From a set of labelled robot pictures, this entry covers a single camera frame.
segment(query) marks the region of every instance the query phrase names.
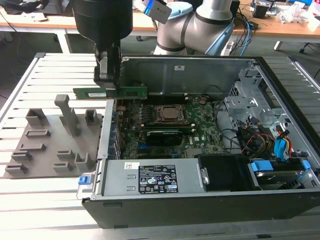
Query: label sticker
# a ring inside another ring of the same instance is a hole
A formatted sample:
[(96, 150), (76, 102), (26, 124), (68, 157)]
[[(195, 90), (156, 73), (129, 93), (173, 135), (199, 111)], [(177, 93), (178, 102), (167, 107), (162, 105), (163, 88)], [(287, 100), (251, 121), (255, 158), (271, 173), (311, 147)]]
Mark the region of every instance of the label sticker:
[(139, 193), (178, 193), (175, 165), (139, 166)]
[(139, 169), (140, 162), (125, 162), (124, 169)]
[(107, 94), (105, 92), (89, 92), (89, 98), (106, 98)]
[(185, 70), (185, 66), (174, 66), (174, 70), (175, 71), (184, 71)]

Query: green circuit board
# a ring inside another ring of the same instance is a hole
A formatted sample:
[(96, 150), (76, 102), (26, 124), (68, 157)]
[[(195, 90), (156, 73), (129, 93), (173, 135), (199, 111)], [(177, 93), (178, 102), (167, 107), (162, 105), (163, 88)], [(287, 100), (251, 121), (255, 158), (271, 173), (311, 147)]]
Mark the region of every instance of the green circuit board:
[[(214, 110), (212, 105), (210, 102), (200, 104), (200, 99), (201, 96), (189, 97), (189, 101), (183, 105), (184, 117), (187, 121), (194, 123), (195, 131), (184, 134), (181, 144), (175, 146), (148, 146), (141, 137), (143, 102), (140, 100), (128, 102), (123, 117), (124, 124), (121, 128), (125, 136), (125, 147), (121, 151), (121, 158), (194, 158), (199, 154), (225, 152), (222, 139), (213, 122)], [(168, 127), (158, 127), (157, 129), (168, 129)]]

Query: white sticker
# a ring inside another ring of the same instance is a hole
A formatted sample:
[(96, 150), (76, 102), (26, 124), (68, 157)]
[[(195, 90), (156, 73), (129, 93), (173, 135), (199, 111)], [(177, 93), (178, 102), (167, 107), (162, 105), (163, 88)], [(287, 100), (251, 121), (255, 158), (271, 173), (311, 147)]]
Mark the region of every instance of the white sticker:
[(175, 71), (184, 71), (185, 70), (185, 66), (174, 66), (174, 70)]
[(124, 169), (139, 169), (140, 162), (125, 162)]
[(106, 98), (107, 94), (105, 92), (89, 92), (89, 98)]
[(295, 5), (298, 5), (298, 6), (299, 6), (300, 8), (302, 8), (302, 9), (303, 9), (303, 8), (305, 7), (305, 5), (306, 5), (304, 2), (300, 2), (300, 1), (295, 1), (294, 4), (295, 4)]

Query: wooden desk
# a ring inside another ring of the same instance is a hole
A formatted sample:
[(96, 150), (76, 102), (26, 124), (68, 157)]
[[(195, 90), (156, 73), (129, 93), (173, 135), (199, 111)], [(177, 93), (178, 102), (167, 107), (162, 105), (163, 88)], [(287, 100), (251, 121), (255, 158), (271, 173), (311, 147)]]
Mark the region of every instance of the wooden desk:
[[(278, 50), (282, 42), (309, 42), (320, 43), (320, 28), (312, 32), (308, 29), (308, 23), (285, 23), (279, 22), (275, 16), (267, 16), (265, 19), (252, 18), (252, 12), (248, 11), (251, 0), (241, 0), (241, 11), (248, 20), (259, 24), (258, 30), (254, 33), (254, 38), (269, 39), (278, 41), (274, 49)], [(0, 9), (5, 19), (14, 27), (17, 32), (34, 33), (54, 33), (57, 34), (62, 52), (71, 53), (72, 49), (69, 43), (68, 34), (79, 34), (76, 22), (73, 17), (48, 16), (48, 21), (33, 22), (31, 19), (21, 15), (7, 15), (3, 9)], [(232, 38), (236, 38), (244, 32), (243, 25), (239, 20), (235, 21), (236, 26)], [(13, 32), (14, 30), (0, 15), (0, 31)], [(141, 12), (133, 13), (133, 31), (134, 36), (156, 36), (151, 19)]]
[[(79, 34), (74, 17), (49, 15), (47, 21), (32, 21), (22, 15), (8, 15), (3, 8), (0, 8), (0, 12), (5, 17), (4, 19), (0, 15), (0, 32), (14, 32), (16, 30), (17, 32), (56, 34), (62, 52), (64, 54), (72, 53), (68, 34)], [(157, 32), (150, 17), (142, 12), (134, 12), (133, 31), (130, 35), (157, 36)]]
[[(320, 43), (320, 27), (316, 31), (311, 31), (306, 21), (281, 23), (274, 15), (267, 15), (265, 19), (253, 18), (252, 12), (249, 11), (250, 7), (247, 5), (250, 2), (251, 0), (240, 0), (240, 9), (248, 21), (259, 24), (254, 38), (263, 37), (270, 39), (270, 41), (278, 41), (274, 50), (279, 50), (282, 42)], [(233, 34), (241, 35), (243, 32), (242, 23), (240, 20), (236, 20)]]

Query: metal case frame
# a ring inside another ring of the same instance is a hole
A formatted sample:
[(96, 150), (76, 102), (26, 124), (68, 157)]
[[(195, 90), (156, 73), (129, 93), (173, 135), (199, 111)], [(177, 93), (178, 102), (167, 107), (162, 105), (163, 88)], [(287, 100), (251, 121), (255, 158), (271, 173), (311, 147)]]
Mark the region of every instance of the metal case frame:
[[(139, 56), (139, 58), (144, 61), (156, 58), (168, 61), (175, 59), (177, 62), (187, 59), (183, 56)], [(192, 56), (192, 59), (252, 61), (266, 84), (277, 96), (277, 100), (290, 120), (300, 130), (300, 136), (310, 147), (312, 153), (320, 156), (318, 134), (262, 57)], [(103, 126), (102, 137), (106, 131), (108, 130)], [(93, 195), (82, 200), (84, 208), (104, 229), (289, 219), (320, 206), (320, 190), (316, 188), (104, 196), (107, 169), (108, 160), (103, 156), (98, 158)]]

